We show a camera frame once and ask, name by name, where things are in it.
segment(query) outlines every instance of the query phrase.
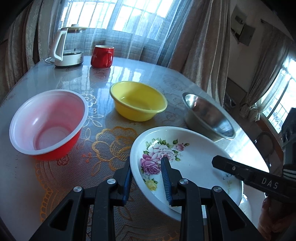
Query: triangular cutout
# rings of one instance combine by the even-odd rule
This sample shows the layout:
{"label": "triangular cutout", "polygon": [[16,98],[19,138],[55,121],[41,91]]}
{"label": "triangular cutout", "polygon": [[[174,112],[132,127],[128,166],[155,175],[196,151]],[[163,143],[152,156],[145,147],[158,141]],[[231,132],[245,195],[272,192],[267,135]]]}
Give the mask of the triangular cutout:
{"label": "triangular cutout", "polygon": [[65,231],[67,228],[69,216],[73,206],[73,200],[69,200],[62,210],[55,216],[50,226],[54,229]]}
{"label": "triangular cutout", "polygon": [[240,218],[240,216],[236,213],[236,211],[231,207],[228,201],[222,201],[223,208],[225,211],[225,216],[227,219],[228,228],[230,231],[234,231],[237,229],[242,229],[246,226],[244,220]]}

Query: yellow bowl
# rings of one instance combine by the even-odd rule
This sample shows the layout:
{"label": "yellow bowl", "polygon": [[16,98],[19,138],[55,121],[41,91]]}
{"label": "yellow bowl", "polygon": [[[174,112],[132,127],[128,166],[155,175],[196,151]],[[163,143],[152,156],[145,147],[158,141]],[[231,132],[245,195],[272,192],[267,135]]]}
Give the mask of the yellow bowl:
{"label": "yellow bowl", "polygon": [[150,120],[168,106],[163,94],[139,82],[117,82],[111,86],[110,94],[117,112],[132,121]]}

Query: yellow bowl rim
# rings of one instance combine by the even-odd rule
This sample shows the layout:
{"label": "yellow bowl rim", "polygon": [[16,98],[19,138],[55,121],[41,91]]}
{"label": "yellow bowl rim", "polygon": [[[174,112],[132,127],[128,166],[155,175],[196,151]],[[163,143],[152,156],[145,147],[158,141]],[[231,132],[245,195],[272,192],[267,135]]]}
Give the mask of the yellow bowl rim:
{"label": "yellow bowl rim", "polygon": [[151,87],[149,85],[146,85],[146,84],[143,84],[143,83],[140,83],[140,82],[135,82],[135,81],[129,81],[129,82],[133,82],[133,83],[139,84],[139,85],[144,85],[146,87],[149,87],[151,89],[154,89],[159,95],[161,95],[162,98],[163,98],[163,100],[164,100],[165,107],[162,108],[162,109],[160,109],[160,110],[146,110],[146,109],[141,109],[141,108],[138,108],[138,107],[135,107],[135,106],[132,106],[132,105],[129,105],[129,104],[126,104],[126,103],[122,102],[121,100],[119,100],[118,98],[116,98],[113,95],[112,89],[113,89],[113,86],[115,86],[116,84],[120,84],[120,83],[124,83],[124,82],[128,82],[128,81],[120,81],[120,82],[116,82],[116,83],[114,83],[114,84],[111,85],[111,87],[110,87],[110,95],[111,95],[111,97],[113,98],[114,101],[116,101],[116,102],[118,102],[118,103],[120,103],[120,104],[122,104],[122,105],[124,105],[124,106],[126,106],[128,108],[130,108],[130,109],[137,110],[137,111],[140,111],[140,112],[144,112],[144,113],[147,113],[147,114],[160,113],[160,112],[163,112],[167,108],[168,101],[167,101],[166,97],[161,92],[159,92],[157,89],[155,89],[155,88],[153,88],[153,87]]}

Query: bowl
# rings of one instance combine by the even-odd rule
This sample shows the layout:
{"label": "bowl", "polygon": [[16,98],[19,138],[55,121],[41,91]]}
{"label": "bowl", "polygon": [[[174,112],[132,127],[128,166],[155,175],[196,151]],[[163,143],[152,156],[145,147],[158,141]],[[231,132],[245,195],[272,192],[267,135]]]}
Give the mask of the bowl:
{"label": "bowl", "polygon": [[181,220],[181,207],[171,207],[165,197],[160,159],[168,157],[172,168],[198,186],[211,189],[222,187],[239,205],[242,181],[212,166],[214,156],[229,155],[212,140],[191,130],[162,126],[143,132],[134,141],[130,152],[133,178],[146,198],[161,212]]}
{"label": "bowl", "polygon": [[168,106],[163,94],[139,82],[117,82],[111,86],[110,94],[117,112],[132,121],[150,120]]}
{"label": "bowl", "polygon": [[235,138],[230,120],[216,106],[190,93],[183,93],[182,99],[185,104],[185,122],[191,130],[213,141]]}
{"label": "bowl", "polygon": [[15,113],[10,123],[10,141],[16,150],[37,160],[60,159],[76,144],[87,115],[87,102],[78,93],[40,93]]}

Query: yellow rose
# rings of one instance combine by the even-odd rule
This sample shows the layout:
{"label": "yellow rose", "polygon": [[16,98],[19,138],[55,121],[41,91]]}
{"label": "yellow rose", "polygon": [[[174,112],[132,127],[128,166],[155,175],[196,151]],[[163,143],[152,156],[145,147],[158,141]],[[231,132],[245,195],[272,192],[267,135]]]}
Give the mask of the yellow rose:
{"label": "yellow rose", "polygon": [[150,191],[156,191],[157,185],[152,180],[146,180],[146,185]]}

